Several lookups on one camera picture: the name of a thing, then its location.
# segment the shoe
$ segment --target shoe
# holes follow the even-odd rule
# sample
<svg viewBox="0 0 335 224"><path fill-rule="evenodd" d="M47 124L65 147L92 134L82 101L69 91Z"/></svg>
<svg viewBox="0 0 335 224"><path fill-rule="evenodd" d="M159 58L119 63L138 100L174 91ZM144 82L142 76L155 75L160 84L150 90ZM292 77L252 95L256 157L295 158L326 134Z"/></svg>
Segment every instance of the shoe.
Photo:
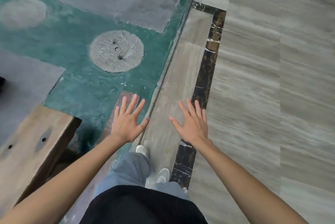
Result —
<svg viewBox="0 0 335 224"><path fill-rule="evenodd" d="M158 174L158 178L156 180L157 184L168 182L170 180L170 170L168 168L162 168Z"/></svg>
<svg viewBox="0 0 335 224"><path fill-rule="evenodd" d="M136 153L141 153L143 154L145 157L149 157L149 152L148 149L146 149L144 146L142 145L138 145L136 147Z"/></svg>

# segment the black shirt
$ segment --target black shirt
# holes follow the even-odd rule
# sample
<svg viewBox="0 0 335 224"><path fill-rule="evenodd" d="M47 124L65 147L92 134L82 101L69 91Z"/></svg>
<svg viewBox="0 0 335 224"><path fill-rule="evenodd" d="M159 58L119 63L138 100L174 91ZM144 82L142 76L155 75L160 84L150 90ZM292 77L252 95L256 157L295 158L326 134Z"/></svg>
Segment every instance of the black shirt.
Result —
<svg viewBox="0 0 335 224"><path fill-rule="evenodd" d="M132 185L115 186L98 195L80 222L93 223L207 224L193 202Z"/></svg>

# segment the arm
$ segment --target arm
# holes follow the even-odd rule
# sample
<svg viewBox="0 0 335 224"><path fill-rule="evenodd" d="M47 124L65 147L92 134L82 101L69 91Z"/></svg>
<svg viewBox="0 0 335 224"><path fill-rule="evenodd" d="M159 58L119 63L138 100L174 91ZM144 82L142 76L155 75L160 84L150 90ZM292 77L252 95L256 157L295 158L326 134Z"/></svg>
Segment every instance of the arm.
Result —
<svg viewBox="0 0 335 224"><path fill-rule="evenodd" d="M125 143L134 141L148 125L148 119L137 125L137 116L144 106L144 100L131 113L135 100L136 95L126 110L127 97L124 97L121 108L115 109L111 134L16 205L0 224L59 223L111 155Z"/></svg>
<svg viewBox="0 0 335 224"><path fill-rule="evenodd" d="M206 111L200 109L198 101L195 101L196 108L192 106L190 99L187 103L189 112L182 102L179 102L185 116L184 126L170 117L173 126L183 139L191 143L207 160L249 222L251 224L308 224L280 197L221 152L207 138Z"/></svg>

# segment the forearm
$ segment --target forearm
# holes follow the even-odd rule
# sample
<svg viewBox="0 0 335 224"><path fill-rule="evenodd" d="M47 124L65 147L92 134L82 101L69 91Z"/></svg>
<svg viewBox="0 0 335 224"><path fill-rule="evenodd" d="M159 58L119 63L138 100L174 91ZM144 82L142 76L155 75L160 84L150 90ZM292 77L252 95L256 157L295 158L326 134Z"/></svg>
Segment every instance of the forearm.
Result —
<svg viewBox="0 0 335 224"><path fill-rule="evenodd" d="M110 135L17 206L0 224L58 223L124 140Z"/></svg>
<svg viewBox="0 0 335 224"><path fill-rule="evenodd" d="M251 224L307 222L208 139L196 147L225 185Z"/></svg>

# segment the finger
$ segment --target finger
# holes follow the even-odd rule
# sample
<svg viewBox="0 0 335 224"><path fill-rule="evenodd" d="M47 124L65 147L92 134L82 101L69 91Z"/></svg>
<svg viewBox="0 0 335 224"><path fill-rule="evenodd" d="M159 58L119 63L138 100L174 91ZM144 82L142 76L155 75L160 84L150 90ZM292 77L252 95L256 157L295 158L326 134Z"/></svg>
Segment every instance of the finger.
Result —
<svg viewBox="0 0 335 224"><path fill-rule="evenodd" d="M135 140L148 126L150 118L145 118L140 125L137 125L132 133L131 138Z"/></svg>
<svg viewBox="0 0 335 224"><path fill-rule="evenodd" d="M136 99L137 99L137 94L134 94L132 99L131 99L131 102L130 102L127 110L126 110L126 114L131 114L133 112Z"/></svg>
<svg viewBox="0 0 335 224"><path fill-rule="evenodd" d="M191 103L191 99L187 99L187 106L189 108L189 112L190 112L191 116L193 116L193 117L197 116L197 114L195 112L195 109L194 109L194 107Z"/></svg>
<svg viewBox="0 0 335 224"><path fill-rule="evenodd" d="M182 109L182 112L184 114L185 117L189 116L190 113L188 112L187 108L185 108L184 104L182 101L179 101L179 106Z"/></svg>
<svg viewBox="0 0 335 224"><path fill-rule="evenodd" d="M201 113L201 108L200 108L200 105L199 105L199 101L196 100L195 102L195 110L197 112L197 116L202 119L202 113Z"/></svg>
<svg viewBox="0 0 335 224"><path fill-rule="evenodd" d="M122 115L126 112L126 103L127 103L127 96L124 96L122 98L122 104L121 104L121 108L120 108L120 115Z"/></svg>
<svg viewBox="0 0 335 224"><path fill-rule="evenodd" d="M202 120L207 123L206 109L202 110Z"/></svg>
<svg viewBox="0 0 335 224"><path fill-rule="evenodd" d="M176 119L174 119L173 117L169 117L171 124L173 125L173 127L176 129L176 131L180 134L182 131L182 126L177 122Z"/></svg>
<svg viewBox="0 0 335 224"><path fill-rule="evenodd" d="M145 104L145 99L141 100L140 104L137 106L135 111L133 112L134 116L137 118L140 112L142 111Z"/></svg>
<svg viewBox="0 0 335 224"><path fill-rule="evenodd" d="M114 111L114 119L119 117L120 107L116 106Z"/></svg>

